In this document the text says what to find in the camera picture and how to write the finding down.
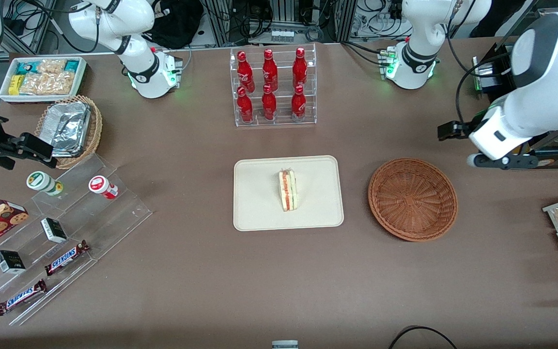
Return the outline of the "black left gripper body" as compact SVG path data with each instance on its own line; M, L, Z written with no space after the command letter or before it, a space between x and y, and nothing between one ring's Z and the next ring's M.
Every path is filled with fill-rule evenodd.
M467 139L474 129L474 122L454 121L453 137L454 139Z

